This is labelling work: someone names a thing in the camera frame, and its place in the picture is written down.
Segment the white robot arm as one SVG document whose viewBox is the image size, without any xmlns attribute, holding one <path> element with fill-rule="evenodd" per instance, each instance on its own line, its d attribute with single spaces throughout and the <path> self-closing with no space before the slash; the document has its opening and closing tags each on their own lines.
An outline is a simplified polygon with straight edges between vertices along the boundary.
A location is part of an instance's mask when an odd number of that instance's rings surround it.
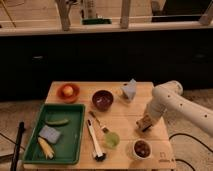
<svg viewBox="0 0 213 171">
<path fill-rule="evenodd" d="M 213 137 L 213 110 L 185 99 L 182 93 L 183 87 L 178 81 L 155 86 L 144 116 L 155 125 L 166 110 L 172 109 Z"/>
</svg>

